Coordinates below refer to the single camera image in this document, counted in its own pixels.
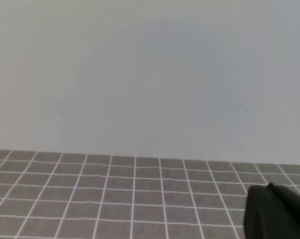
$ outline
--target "black plastic object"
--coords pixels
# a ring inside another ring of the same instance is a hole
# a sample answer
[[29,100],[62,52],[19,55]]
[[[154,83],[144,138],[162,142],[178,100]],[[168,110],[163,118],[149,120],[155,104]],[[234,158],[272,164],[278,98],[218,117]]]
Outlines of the black plastic object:
[[300,239],[300,195],[272,183],[251,186],[244,231],[246,239]]

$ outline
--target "tiled surface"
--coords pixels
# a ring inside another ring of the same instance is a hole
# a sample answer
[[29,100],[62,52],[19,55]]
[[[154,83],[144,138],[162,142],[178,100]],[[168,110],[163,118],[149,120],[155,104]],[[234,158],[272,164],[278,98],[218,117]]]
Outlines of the tiled surface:
[[300,165],[0,150],[0,238],[243,239],[246,192]]

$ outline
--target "gray floor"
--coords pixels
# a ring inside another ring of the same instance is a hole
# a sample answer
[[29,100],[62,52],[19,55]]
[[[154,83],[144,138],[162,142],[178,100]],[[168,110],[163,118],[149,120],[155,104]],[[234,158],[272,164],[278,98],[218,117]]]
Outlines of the gray floor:
[[0,150],[0,238],[243,239],[268,182],[300,194],[300,166]]

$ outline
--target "white wall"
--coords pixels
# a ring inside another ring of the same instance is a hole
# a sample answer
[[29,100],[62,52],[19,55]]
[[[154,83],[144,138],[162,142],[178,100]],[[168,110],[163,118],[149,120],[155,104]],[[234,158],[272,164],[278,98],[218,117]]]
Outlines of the white wall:
[[300,0],[0,0],[0,148],[300,162]]

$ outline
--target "white grout line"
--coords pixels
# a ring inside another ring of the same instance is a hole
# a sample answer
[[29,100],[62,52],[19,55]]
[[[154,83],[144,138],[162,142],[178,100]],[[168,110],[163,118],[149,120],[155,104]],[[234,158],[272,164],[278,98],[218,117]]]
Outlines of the white grout line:
[[245,188],[243,182],[241,181],[241,179],[240,179],[240,177],[239,177],[239,175],[238,175],[236,169],[234,168],[234,165],[233,165],[231,162],[229,162],[229,164],[230,164],[230,166],[233,168],[233,170],[234,170],[234,172],[235,172],[235,174],[236,174],[236,176],[237,176],[239,182],[241,183],[241,186],[243,187],[245,193],[248,194],[248,192],[247,192],[247,190],[246,190],[246,188]]
[[169,239],[169,229],[168,229],[168,220],[166,216],[166,207],[165,207],[165,197],[164,197],[164,187],[163,187],[163,178],[162,178],[162,167],[161,159],[159,158],[159,167],[160,167],[160,179],[161,179],[161,192],[162,192],[162,204],[163,204],[163,213],[164,213],[164,224],[165,224],[165,235],[166,239]]
[[134,201],[135,201],[135,175],[136,175],[136,157],[134,158],[134,177],[133,177],[133,194],[132,194],[132,206],[131,206],[131,228],[130,239],[133,237],[133,219],[134,219]]
[[214,181],[214,183],[215,183],[215,186],[216,186],[216,189],[217,189],[217,191],[218,191],[218,193],[219,193],[219,196],[220,196],[220,198],[221,198],[221,200],[222,200],[222,202],[223,202],[223,205],[224,205],[224,207],[225,207],[225,209],[226,209],[228,218],[229,218],[229,220],[230,220],[230,224],[231,224],[231,226],[232,226],[233,229],[234,229],[234,232],[235,232],[235,234],[236,234],[237,239],[239,239],[238,232],[237,232],[237,230],[236,230],[236,228],[235,228],[235,226],[234,226],[233,220],[232,220],[231,217],[230,217],[228,208],[227,208],[227,206],[226,206],[226,204],[225,204],[225,201],[224,201],[224,199],[223,199],[222,194],[220,193],[220,190],[219,190],[218,185],[217,185],[217,183],[216,183],[216,181],[215,181],[215,179],[214,179],[214,176],[213,176],[213,174],[212,174],[212,172],[211,172],[211,170],[210,170],[210,166],[209,166],[209,163],[208,163],[208,162],[207,162],[207,166],[208,166],[208,169],[209,169],[209,171],[210,171],[211,177],[212,177],[212,179],[213,179],[213,181]]
[[284,170],[280,167],[279,164],[277,164],[278,167],[280,168],[280,170],[284,173],[284,175],[288,178],[288,180],[293,184],[293,186],[296,188],[296,190],[300,193],[300,190],[298,187],[296,187],[296,185],[293,183],[293,181],[290,179],[290,177],[284,172]]
[[[17,186],[22,186],[22,187],[36,187],[36,188],[42,188],[43,186],[39,185],[27,185],[27,184],[18,184]],[[73,187],[63,187],[63,186],[46,186],[46,188],[64,188],[64,189],[69,189]],[[99,189],[103,190],[103,188],[99,187],[77,187],[77,189]],[[122,188],[107,188],[107,190],[113,190],[113,191],[132,191],[133,189],[122,189]],[[161,191],[159,190],[140,190],[140,189],[135,189],[136,192],[153,192],[153,193],[160,193]],[[165,191],[165,193],[179,193],[179,194],[191,194],[190,192],[178,192],[178,191]],[[194,194],[201,194],[201,195],[218,195],[218,193],[200,193],[200,192],[195,192]],[[245,197],[245,195],[241,194],[223,194],[224,196],[241,196]]]
[[25,167],[24,171],[21,173],[21,175],[18,177],[18,179],[16,180],[16,182],[12,185],[12,187],[8,190],[8,192],[5,194],[5,196],[3,197],[3,199],[0,202],[0,206],[3,204],[4,200],[8,197],[8,195],[10,194],[10,192],[12,191],[12,189],[17,185],[17,183],[19,182],[19,180],[22,178],[22,176],[24,175],[24,173],[28,170],[28,168],[30,167],[32,161],[34,160],[35,156],[36,156],[37,152],[34,153],[33,157],[31,158],[31,160],[29,161],[28,165]]
[[[179,169],[179,168],[162,168],[162,169],[183,170],[183,169]],[[187,170],[197,171],[197,172],[209,172],[207,170],[194,170],[194,169],[187,169]],[[216,170],[211,170],[211,172],[215,172],[215,173],[234,173],[235,171],[216,171]],[[236,172],[237,173],[244,173],[244,174],[259,174],[259,173],[253,173],[253,172],[241,172],[241,171],[236,171]],[[19,174],[21,172],[17,172],[17,171],[2,171],[2,170],[0,170],[0,173],[14,173],[14,174]],[[50,174],[50,173],[26,172],[26,174]],[[269,174],[269,175],[284,175],[284,173],[261,173],[261,174],[264,174],[264,175],[266,175],[266,174]],[[55,173],[55,175],[60,175],[60,176],[78,176],[78,174],[75,174],[75,173]],[[289,173],[288,175],[300,176],[300,174],[295,174],[295,173]],[[100,175],[100,174],[83,174],[83,176],[105,177],[105,175]],[[124,177],[124,176],[110,176],[110,177],[114,177],[114,178],[131,178],[131,179],[133,178],[133,177]],[[138,179],[160,180],[160,178],[142,178],[142,177],[136,177],[136,178],[138,178]],[[173,178],[163,178],[163,179],[166,179],[166,180],[175,180],[175,181],[186,181],[185,179],[173,179]]]
[[62,215],[62,218],[61,218],[61,220],[60,220],[60,222],[59,222],[59,225],[58,225],[58,227],[57,227],[57,230],[56,230],[56,233],[55,233],[55,236],[54,236],[55,239],[57,238],[57,236],[58,236],[58,234],[59,234],[59,231],[60,231],[60,228],[61,228],[61,225],[62,225],[62,222],[64,221],[64,219],[65,219],[65,217],[66,217],[66,213],[67,213],[67,211],[68,211],[68,208],[69,208],[69,206],[70,206],[70,203],[71,203],[71,201],[72,201],[72,198],[73,198],[73,196],[74,196],[74,194],[75,194],[76,188],[77,188],[78,183],[79,183],[79,181],[80,181],[80,177],[81,177],[82,172],[83,172],[83,170],[84,170],[84,167],[85,167],[85,163],[86,163],[86,161],[87,161],[87,158],[88,158],[88,155],[86,154],[85,160],[84,160],[84,162],[83,162],[83,164],[82,164],[82,166],[81,166],[81,170],[80,170],[79,176],[78,176],[78,178],[77,178],[76,184],[75,184],[75,186],[74,186],[73,189],[72,189],[70,198],[69,198],[69,200],[68,200],[68,202],[67,202],[66,208],[65,208],[65,210],[64,210],[64,213],[63,213],[63,215]]
[[[35,200],[33,199],[7,199],[7,200],[11,200],[11,201],[29,201],[29,202],[35,202]],[[59,201],[59,200],[38,200],[38,202],[54,202],[54,203],[67,203],[68,201]],[[71,201],[71,203],[93,203],[93,204],[100,204],[100,202],[95,202],[95,201]],[[108,202],[103,202],[102,204],[106,204],[106,205],[135,205],[135,206],[146,206],[146,207],[162,207],[163,204],[141,204],[141,203],[108,203]],[[194,208],[194,206],[185,206],[185,205],[172,205],[172,204],[168,204],[165,205],[165,207],[170,207],[170,208]],[[198,209],[212,209],[212,210],[225,210],[225,208],[211,208],[211,207],[198,207]],[[228,209],[228,210],[236,210],[236,211],[244,211],[244,209]]]
[[[186,169],[186,166],[185,166],[185,162],[184,160],[183,161],[183,166],[184,168]],[[187,170],[185,170],[185,175],[186,175],[186,178],[187,178],[187,182],[188,182],[188,186],[189,186],[189,190],[190,190],[190,194],[191,194],[191,198],[192,198],[192,202],[193,202],[193,205],[194,205],[194,209],[195,209],[195,214],[196,214],[196,220],[199,224],[200,223],[200,217],[199,217],[199,213],[198,213],[198,209],[196,207],[196,202],[195,202],[195,199],[194,199],[194,196],[193,196],[193,192],[192,192],[192,188],[191,188],[191,184],[190,184],[190,181],[189,181],[189,176],[188,176],[188,172]],[[203,229],[200,227],[200,236],[202,239],[205,239],[204,237],[204,233],[203,233]]]
[[102,203],[103,203],[103,199],[104,199],[104,195],[105,195],[106,184],[108,182],[108,178],[109,178],[109,174],[110,174],[111,163],[112,163],[112,155],[110,156],[109,168],[108,168],[108,172],[106,173],[103,192],[102,192],[102,196],[101,196],[101,199],[100,199],[98,214],[97,214],[97,218],[96,218],[96,224],[95,224],[94,231],[93,231],[93,236],[92,236],[93,239],[97,239],[96,238],[96,233],[97,233],[98,223],[99,223],[99,220],[100,220],[101,207],[102,207]]
[[9,156],[10,156],[12,153],[13,153],[13,150],[10,151],[10,152],[8,153],[8,155],[6,156],[6,158],[5,158],[4,160],[0,159],[0,161],[2,161],[2,162],[0,163],[0,167],[1,167],[5,162],[7,162],[7,159],[9,158]]
[[[58,159],[58,163],[60,162],[60,160],[61,160],[61,158],[62,158],[62,155],[63,155],[63,154],[60,155],[60,157],[59,157],[59,159]],[[57,168],[57,166],[58,166],[58,163],[56,163],[56,165],[55,165],[53,171],[50,173],[50,176],[48,177],[48,179],[47,179],[45,185],[42,187],[40,193],[38,194],[38,196],[37,196],[37,198],[36,198],[36,200],[35,200],[35,202],[34,202],[33,205],[31,206],[30,211],[28,212],[26,218],[24,219],[23,223],[21,224],[21,226],[20,226],[18,232],[16,233],[16,235],[15,235],[15,237],[14,237],[15,239],[17,239],[17,238],[19,237],[19,234],[21,233],[21,231],[23,230],[24,226],[26,225],[27,219],[30,217],[30,214],[32,213],[33,209],[35,208],[35,205],[36,205],[37,202],[39,201],[39,198],[41,197],[41,194],[42,194],[43,191],[45,190],[45,187],[47,186],[47,184],[48,184],[48,182],[50,181],[52,175],[54,174],[54,172],[55,172],[55,170],[56,170],[56,168]]]

